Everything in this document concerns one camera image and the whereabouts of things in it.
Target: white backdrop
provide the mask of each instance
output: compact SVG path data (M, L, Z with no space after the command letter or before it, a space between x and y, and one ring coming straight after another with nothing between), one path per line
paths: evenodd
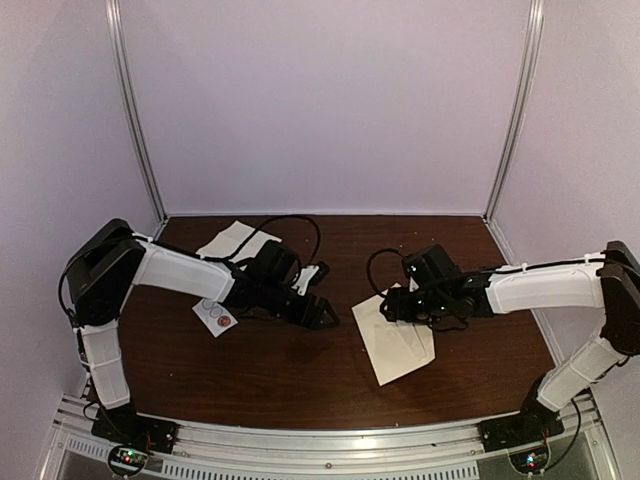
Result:
M0 478L34 476L64 392L84 380L56 285L115 216L153 234L103 0L0 10Z
M170 213L483 212L529 2L121 3Z
M640 6L547 2L540 61L497 221L518 261L625 241L640 258ZM600 324L549 310L565 355ZM640 479L640 360L594 389L625 480Z

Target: wooden table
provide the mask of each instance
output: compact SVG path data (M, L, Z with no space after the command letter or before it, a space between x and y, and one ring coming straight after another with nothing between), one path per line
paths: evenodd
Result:
M219 338L191 308L195 297L138 287L123 313L127 379L142 413L264 428L346 429L430 424L517 410L531 383L553 363L529 312L474 319L464 332L436 334L436 359L379 387L351 307L372 296L371 252L445 246L463 270L503 262L479 218L315 217L318 259L331 273L314 291L342 323L309 331L278 320L244 320ZM172 218L161 240L195 251L236 220ZM239 220L257 225L263 218ZM269 225L305 258L313 229L288 219ZM403 281L399 259L381 256L381 286Z

